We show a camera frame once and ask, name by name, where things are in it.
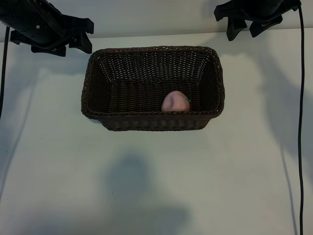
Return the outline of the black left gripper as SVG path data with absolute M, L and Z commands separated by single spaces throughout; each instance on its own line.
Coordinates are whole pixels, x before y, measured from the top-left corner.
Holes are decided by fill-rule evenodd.
M 89 18 L 64 15 L 46 0 L 11 0 L 9 26 L 14 29 L 10 41 L 31 45 L 33 53 L 65 57 L 65 45 L 92 53 L 87 35 L 93 34 L 94 23 Z

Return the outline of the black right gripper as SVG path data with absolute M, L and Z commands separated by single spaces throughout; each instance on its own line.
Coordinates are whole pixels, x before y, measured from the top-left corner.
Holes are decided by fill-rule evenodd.
M 245 20 L 253 21 L 249 31 L 256 37 L 268 28 L 280 24 L 282 14 L 296 11 L 301 5 L 298 0 L 230 0 L 216 6 L 214 15 L 217 21 L 228 17 L 226 35 L 229 41 L 247 28 Z

